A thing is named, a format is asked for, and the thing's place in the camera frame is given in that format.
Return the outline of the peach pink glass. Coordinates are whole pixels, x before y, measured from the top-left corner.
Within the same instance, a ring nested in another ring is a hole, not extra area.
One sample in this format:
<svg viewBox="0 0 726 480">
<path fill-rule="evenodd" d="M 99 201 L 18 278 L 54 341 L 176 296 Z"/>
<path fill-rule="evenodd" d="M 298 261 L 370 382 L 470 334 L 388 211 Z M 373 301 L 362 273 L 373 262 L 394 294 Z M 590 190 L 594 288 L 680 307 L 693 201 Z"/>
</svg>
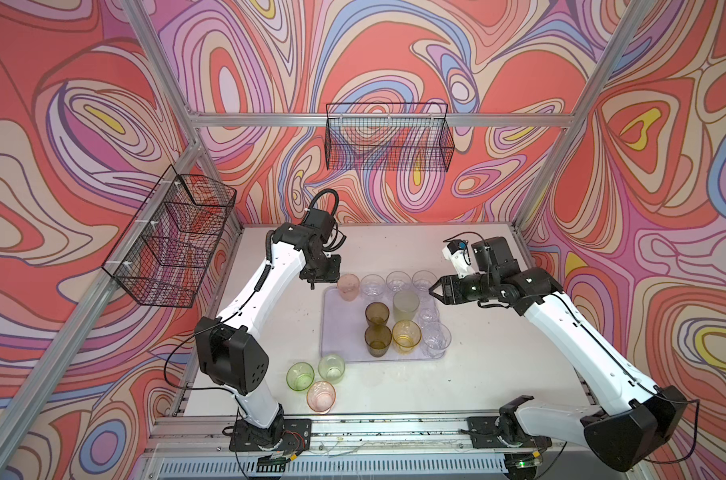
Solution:
<svg viewBox="0 0 726 480">
<path fill-rule="evenodd" d="M 354 301 L 360 293 L 360 279 L 355 274 L 341 275 L 336 288 L 343 300 Z"/>
</svg>

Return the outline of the small clear glass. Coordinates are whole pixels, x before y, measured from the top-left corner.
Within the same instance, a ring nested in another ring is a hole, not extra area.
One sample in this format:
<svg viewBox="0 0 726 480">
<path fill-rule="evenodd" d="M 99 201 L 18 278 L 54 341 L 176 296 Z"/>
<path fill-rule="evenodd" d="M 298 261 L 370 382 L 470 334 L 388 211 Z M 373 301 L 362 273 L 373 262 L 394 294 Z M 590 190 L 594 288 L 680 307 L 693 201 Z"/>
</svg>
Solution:
<svg viewBox="0 0 726 480">
<path fill-rule="evenodd" d="M 422 307 L 416 317 L 420 326 L 437 323 L 440 321 L 440 313 L 435 305 Z"/>
</svg>

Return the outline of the pale green glass front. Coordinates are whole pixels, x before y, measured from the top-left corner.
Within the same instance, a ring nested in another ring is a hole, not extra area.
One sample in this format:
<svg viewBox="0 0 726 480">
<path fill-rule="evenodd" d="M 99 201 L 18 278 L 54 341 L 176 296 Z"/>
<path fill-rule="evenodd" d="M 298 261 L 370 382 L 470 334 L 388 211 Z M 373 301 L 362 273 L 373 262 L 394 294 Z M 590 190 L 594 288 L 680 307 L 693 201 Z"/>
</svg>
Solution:
<svg viewBox="0 0 726 480">
<path fill-rule="evenodd" d="M 394 321 L 412 321 L 420 308 L 420 299 L 412 290 L 401 290 L 393 297 Z"/>
</svg>

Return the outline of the yellow glass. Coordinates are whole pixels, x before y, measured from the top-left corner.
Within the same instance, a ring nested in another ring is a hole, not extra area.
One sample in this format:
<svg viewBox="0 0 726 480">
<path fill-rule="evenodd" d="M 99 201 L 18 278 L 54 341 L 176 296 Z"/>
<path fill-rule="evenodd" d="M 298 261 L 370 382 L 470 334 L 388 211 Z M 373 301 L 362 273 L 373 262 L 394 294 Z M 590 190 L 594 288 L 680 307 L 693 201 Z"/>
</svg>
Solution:
<svg viewBox="0 0 726 480">
<path fill-rule="evenodd" d="M 392 341 L 395 349 L 401 354 L 411 353 L 421 342 L 422 331 L 413 320 L 400 320 L 392 329 Z"/>
</svg>

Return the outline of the dark olive glass back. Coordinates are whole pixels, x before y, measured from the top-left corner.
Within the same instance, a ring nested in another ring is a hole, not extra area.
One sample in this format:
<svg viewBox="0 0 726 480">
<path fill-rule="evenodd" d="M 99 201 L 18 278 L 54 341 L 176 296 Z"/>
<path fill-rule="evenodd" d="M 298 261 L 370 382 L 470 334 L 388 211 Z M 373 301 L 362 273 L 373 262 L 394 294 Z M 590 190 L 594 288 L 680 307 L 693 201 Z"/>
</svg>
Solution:
<svg viewBox="0 0 726 480">
<path fill-rule="evenodd" d="M 390 310 L 385 303 L 372 302 L 366 307 L 364 314 L 369 326 L 386 326 Z"/>
</svg>

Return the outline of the dark olive glass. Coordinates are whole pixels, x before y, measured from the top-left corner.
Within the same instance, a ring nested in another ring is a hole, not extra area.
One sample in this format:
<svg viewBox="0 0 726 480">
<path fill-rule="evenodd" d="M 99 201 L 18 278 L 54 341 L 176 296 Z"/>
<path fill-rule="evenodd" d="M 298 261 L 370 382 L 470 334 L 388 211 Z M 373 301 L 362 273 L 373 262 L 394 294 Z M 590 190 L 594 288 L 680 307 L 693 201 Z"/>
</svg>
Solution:
<svg viewBox="0 0 726 480">
<path fill-rule="evenodd" d="M 386 326 L 390 310 L 385 303 L 372 302 L 366 307 L 364 314 L 369 326 Z"/>
<path fill-rule="evenodd" d="M 389 350 L 392 333 L 385 325 L 371 325 L 364 333 L 364 340 L 369 354 L 374 358 L 380 358 Z"/>
</svg>

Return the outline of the dark olive glass front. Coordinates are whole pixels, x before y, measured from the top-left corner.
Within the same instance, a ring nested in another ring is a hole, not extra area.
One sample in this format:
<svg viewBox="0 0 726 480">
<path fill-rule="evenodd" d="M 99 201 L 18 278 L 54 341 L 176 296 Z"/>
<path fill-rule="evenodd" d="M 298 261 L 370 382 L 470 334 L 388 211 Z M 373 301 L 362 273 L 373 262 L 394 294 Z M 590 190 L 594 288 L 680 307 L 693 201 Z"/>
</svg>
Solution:
<svg viewBox="0 0 726 480">
<path fill-rule="evenodd" d="M 389 350 L 392 333 L 385 325 L 371 325 L 364 333 L 364 340 L 369 354 L 374 358 L 380 358 Z"/>
</svg>

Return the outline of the light green glass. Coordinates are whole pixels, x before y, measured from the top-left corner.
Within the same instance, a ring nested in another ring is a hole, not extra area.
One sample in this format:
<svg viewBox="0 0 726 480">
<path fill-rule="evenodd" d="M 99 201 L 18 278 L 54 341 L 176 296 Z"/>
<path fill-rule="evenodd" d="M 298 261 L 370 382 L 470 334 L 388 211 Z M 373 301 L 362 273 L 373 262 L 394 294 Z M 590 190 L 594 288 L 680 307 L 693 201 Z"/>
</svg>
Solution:
<svg viewBox="0 0 726 480">
<path fill-rule="evenodd" d="M 346 362 L 337 354 L 329 354 L 320 359 L 318 371 L 323 380 L 334 384 L 343 378 L 346 371 Z"/>
</svg>

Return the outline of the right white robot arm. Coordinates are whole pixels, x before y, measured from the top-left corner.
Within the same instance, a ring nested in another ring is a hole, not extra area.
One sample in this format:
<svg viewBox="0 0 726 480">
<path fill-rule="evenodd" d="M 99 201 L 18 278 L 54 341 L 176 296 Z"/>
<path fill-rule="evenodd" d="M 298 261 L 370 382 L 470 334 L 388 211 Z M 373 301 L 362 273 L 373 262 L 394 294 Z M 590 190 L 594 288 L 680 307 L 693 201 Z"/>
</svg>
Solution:
<svg viewBox="0 0 726 480">
<path fill-rule="evenodd" d="M 596 402 L 586 408 L 520 395 L 499 408 L 492 437 L 510 447 L 535 437 L 563 440 L 589 448 L 618 472 L 629 471 L 671 439 L 689 400 L 631 364 L 546 270 L 521 269 L 503 237 L 470 243 L 459 233 L 445 240 L 442 253 L 455 272 L 430 287 L 433 298 L 444 305 L 514 310 L 565 356 Z"/>
</svg>

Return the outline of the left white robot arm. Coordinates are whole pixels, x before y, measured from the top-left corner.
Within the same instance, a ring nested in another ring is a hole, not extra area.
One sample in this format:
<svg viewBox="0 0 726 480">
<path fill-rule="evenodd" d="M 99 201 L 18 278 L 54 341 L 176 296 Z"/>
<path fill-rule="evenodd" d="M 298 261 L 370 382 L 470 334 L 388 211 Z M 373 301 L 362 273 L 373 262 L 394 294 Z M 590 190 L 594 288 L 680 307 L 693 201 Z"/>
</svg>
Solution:
<svg viewBox="0 0 726 480">
<path fill-rule="evenodd" d="M 310 286 L 340 278 L 341 256 L 332 212 L 311 207 L 298 224 L 285 223 L 265 236 L 264 259 L 236 298 L 195 328 L 202 373 L 231 392 L 250 425 L 269 430 L 282 407 L 266 384 L 269 356 L 259 337 L 278 300 L 296 278 Z"/>
</svg>

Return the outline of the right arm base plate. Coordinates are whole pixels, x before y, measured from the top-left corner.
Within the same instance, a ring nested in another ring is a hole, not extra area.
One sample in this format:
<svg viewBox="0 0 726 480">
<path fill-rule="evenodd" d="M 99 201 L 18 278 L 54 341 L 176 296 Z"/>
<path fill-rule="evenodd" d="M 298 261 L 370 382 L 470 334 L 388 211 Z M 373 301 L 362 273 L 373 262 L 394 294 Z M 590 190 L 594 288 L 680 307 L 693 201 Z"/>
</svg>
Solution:
<svg viewBox="0 0 726 480">
<path fill-rule="evenodd" d="M 552 440 L 545 436 L 531 436 L 523 432 L 516 420 L 508 415 L 471 416 L 467 418 L 465 434 L 475 449 L 533 448 L 547 450 Z"/>
</svg>

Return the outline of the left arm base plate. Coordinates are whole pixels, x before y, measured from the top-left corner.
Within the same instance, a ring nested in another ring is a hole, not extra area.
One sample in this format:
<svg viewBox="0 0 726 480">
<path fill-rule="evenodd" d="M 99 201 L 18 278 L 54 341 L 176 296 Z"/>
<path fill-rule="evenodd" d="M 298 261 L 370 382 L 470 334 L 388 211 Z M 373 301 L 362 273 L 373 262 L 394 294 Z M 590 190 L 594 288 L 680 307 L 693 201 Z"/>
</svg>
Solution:
<svg viewBox="0 0 726 480">
<path fill-rule="evenodd" d="M 276 419 L 266 429 L 245 420 L 237 420 L 230 432 L 232 452 L 283 452 L 299 454 L 311 446 L 312 420 L 309 418 Z"/>
</svg>

